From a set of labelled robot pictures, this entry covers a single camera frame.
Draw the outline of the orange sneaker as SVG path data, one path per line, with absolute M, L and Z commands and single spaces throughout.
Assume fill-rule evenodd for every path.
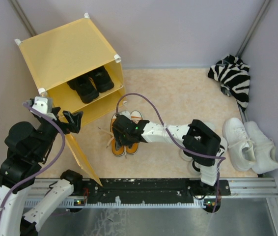
M 140 120 L 143 120 L 143 116 L 139 111 L 134 110 L 130 113 L 130 115 L 131 115 L 131 120 L 134 123 L 138 123 Z M 138 148 L 139 148 L 138 143 L 134 143 L 132 145 L 126 146 L 126 153 L 129 155 L 133 155 L 137 152 Z
M 125 157 L 127 157 L 127 155 L 130 155 L 131 153 L 129 152 L 130 149 L 126 146 L 122 146 L 120 145 L 114 134 L 113 134 L 113 130 L 112 130 L 112 124 L 114 123 L 114 121 L 116 120 L 116 113 L 113 114 L 111 121 L 110 121 L 110 130 L 105 130 L 103 128 L 98 128 L 100 131 L 109 134 L 110 135 L 110 139 L 107 142 L 106 147 L 108 147 L 109 145 L 111 145 L 111 151 L 113 153 L 113 155 L 115 155 L 116 157 L 121 157 L 123 155 L 125 155 Z

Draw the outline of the black shoe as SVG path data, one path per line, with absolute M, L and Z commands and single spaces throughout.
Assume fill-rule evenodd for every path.
M 89 71 L 87 74 L 92 79 L 96 89 L 100 93 L 104 93 L 114 88 L 114 83 L 104 66 L 100 66 L 92 71 Z
M 81 101 L 88 104 L 99 97 L 99 92 L 87 75 L 80 75 L 67 82 L 70 89 L 76 91 Z

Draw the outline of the yellow cabinet door panel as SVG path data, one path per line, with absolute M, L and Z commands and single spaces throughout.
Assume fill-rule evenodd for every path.
M 78 166 L 85 173 L 87 173 L 91 179 L 93 179 L 100 186 L 103 186 L 99 177 L 97 176 L 97 174 L 95 173 L 91 164 L 89 163 L 87 156 L 84 154 L 78 141 L 75 139 L 74 135 L 72 133 L 66 134 L 65 138 L 66 138 L 66 143 L 67 143 L 68 147 L 70 148 Z

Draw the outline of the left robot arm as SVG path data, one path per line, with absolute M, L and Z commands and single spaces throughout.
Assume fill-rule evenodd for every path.
M 43 199 L 31 210 L 24 212 L 25 202 L 37 175 L 43 172 L 58 134 L 79 133 L 83 113 L 64 111 L 66 122 L 58 118 L 59 107 L 51 116 L 34 112 L 40 126 L 34 128 L 27 121 L 13 125 L 5 144 L 7 158 L 0 167 L 0 236 L 36 236 L 46 220 L 70 195 L 83 192 L 81 174 L 66 170 L 52 184 Z

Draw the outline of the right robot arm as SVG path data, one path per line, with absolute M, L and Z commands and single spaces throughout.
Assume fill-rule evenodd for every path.
M 135 143 L 166 143 L 179 147 L 200 172 L 201 189 L 211 195 L 219 188 L 221 138 L 209 126 L 194 119 L 187 125 L 157 124 L 149 120 L 134 122 L 130 117 L 117 114 L 112 132 L 119 145 Z

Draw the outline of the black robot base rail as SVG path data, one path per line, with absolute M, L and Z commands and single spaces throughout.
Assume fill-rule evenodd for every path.
M 174 206 L 200 203 L 208 212 L 216 212 L 223 196 L 230 196 L 227 180 L 210 186 L 195 178 L 104 178 L 102 186 L 93 180 L 83 180 L 71 194 L 75 207 Z

